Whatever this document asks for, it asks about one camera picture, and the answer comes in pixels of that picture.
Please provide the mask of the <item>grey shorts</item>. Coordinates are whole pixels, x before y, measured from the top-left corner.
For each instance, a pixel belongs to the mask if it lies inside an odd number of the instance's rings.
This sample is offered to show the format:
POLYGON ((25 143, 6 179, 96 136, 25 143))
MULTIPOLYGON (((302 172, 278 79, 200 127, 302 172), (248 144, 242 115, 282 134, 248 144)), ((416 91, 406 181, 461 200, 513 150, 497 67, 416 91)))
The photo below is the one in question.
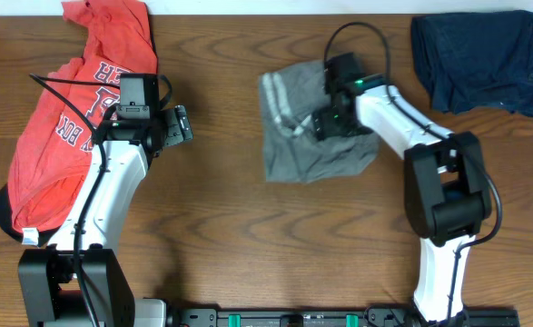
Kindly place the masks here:
POLYGON ((258 94, 263 165, 270 183, 312 183, 362 173, 377 157, 376 134, 315 136, 314 113, 330 106, 320 60, 262 74, 258 94))

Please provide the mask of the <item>red printed t-shirt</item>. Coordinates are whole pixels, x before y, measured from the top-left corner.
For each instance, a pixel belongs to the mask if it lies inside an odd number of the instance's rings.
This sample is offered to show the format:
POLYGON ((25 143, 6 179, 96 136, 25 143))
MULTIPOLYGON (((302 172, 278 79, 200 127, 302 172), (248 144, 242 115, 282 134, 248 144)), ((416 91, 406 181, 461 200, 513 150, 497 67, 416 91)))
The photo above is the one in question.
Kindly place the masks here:
POLYGON ((50 73, 19 137, 8 174, 11 226, 54 230, 70 213, 91 163, 88 123, 98 125, 118 102, 124 73, 154 74, 150 23, 141 1, 91 0, 63 4, 64 19, 84 26, 84 52, 50 73))

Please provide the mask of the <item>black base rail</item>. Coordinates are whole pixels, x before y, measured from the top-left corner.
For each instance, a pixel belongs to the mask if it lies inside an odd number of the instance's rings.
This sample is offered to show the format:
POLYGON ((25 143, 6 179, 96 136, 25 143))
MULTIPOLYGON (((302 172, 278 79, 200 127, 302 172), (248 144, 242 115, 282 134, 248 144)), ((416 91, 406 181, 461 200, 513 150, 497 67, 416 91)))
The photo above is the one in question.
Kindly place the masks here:
POLYGON ((515 310, 464 310, 443 322, 427 322, 409 308, 375 306, 363 311, 285 312, 181 310, 167 319, 172 327, 519 327, 515 310))

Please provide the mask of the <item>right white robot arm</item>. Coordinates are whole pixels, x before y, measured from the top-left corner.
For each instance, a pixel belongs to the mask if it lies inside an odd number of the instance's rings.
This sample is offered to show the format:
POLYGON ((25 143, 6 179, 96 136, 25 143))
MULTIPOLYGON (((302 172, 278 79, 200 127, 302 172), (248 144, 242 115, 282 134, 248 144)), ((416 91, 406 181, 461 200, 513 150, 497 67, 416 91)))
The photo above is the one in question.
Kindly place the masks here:
POLYGON ((316 114, 320 139, 375 133, 403 161, 404 209, 420 241, 413 301, 421 320, 450 323, 462 312, 467 256, 499 194, 478 138, 435 124, 381 74, 328 77, 331 106, 316 114))

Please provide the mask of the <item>black garment under t-shirt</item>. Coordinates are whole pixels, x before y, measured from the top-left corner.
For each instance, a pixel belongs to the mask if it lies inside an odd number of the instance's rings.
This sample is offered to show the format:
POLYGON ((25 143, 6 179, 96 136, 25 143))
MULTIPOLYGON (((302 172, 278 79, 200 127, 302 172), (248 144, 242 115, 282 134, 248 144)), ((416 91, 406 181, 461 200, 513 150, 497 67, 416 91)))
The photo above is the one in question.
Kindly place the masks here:
POLYGON ((0 189, 0 229, 18 243, 34 247, 46 245, 58 231, 57 228, 40 231, 37 228, 25 227, 23 231, 18 232, 12 225, 12 208, 6 184, 0 189))

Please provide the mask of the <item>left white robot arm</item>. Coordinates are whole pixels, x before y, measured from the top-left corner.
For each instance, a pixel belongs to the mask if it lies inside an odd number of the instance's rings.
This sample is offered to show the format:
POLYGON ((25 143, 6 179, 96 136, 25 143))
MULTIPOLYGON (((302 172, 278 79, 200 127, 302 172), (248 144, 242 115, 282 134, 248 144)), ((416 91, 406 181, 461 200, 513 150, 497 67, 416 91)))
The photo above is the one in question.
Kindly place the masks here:
POLYGON ((73 209, 44 249, 27 249, 18 276, 31 326, 168 326, 161 299, 137 299, 116 252, 129 205, 154 157, 192 140, 184 106, 152 113, 115 105, 96 130, 73 209))

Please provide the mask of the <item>folded navy garment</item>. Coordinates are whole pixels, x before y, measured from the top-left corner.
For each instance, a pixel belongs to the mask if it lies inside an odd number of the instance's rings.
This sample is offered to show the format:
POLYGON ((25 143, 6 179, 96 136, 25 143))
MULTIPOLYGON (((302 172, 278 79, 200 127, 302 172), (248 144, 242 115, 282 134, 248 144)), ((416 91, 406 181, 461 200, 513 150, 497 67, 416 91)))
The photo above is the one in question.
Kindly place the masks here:
POLYGON ((410 41, 433 110, 494 107, 533 117, 533 12, 415 16, 410 41))

